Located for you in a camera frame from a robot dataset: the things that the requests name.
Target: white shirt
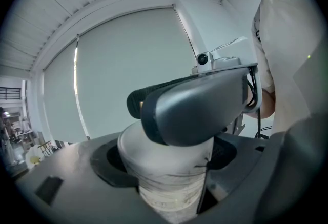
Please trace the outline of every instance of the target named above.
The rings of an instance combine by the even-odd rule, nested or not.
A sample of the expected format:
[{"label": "white shirt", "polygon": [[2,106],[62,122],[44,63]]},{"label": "white shirt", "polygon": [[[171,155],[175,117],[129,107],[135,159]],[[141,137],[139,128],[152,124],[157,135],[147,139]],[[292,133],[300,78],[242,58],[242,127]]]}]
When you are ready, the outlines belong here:
[{"label": "white shirt", "polygon": [[276,94],[273,133],[310,115],[293,76],[325,31],[324,17],[314,0],[261,0],[253,34],[262,88]]}]

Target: roller blind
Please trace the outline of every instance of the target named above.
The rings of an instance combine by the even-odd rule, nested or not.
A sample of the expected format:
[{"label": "roller blind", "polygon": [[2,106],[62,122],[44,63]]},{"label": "roller blind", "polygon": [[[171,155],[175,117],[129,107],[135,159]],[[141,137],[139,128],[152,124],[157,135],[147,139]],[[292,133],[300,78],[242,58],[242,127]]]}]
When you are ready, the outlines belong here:
[{"label": "roller blind", "polygon": [[74,94],[73,68],[76,43],[64,49],[45,70],[44,103],[49,129],[55,140],[85,141]]},{"label": "roller blind", "polygon": [[195,64],[171,8],[122,16],[81,36],[77,87],[90,137],[122,131],[136,121],[126,106],[132,91],[188,76]]}]

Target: camera lens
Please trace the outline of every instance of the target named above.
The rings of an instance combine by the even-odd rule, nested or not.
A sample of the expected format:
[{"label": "camera lens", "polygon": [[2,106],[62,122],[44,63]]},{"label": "camera lens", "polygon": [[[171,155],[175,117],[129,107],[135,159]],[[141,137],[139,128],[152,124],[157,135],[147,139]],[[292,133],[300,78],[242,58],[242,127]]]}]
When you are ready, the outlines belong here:
[{"label": "camera lens", "polygon": [[200,65],[205,65],[207,63],[207,61],[209,60],[209,58],[207,57],[207,55],[205,54],[201,54],[199,57],[198,57],[198,63]]}]

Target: white cup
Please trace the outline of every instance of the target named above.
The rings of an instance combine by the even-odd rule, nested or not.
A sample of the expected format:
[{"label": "white cup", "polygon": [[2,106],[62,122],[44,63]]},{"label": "white cup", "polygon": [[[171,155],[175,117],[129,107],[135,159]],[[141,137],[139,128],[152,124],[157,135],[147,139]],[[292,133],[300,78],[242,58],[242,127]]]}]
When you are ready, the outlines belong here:
[{"label": "white cup", "polygon": [[150,141],[138,121],[122,132],[117,145],[148,205],[170,223],[197,216],[213,138],[192,147],[165,146]]}]

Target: railing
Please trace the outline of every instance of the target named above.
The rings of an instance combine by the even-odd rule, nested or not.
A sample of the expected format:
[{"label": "railing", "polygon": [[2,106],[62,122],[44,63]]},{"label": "railing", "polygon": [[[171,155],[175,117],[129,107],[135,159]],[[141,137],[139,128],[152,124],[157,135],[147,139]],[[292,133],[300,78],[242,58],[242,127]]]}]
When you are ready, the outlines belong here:
[{"label": "railing", "polygon": [[20,99],[21,89],[11,87],[0,87],[0,100]]}]

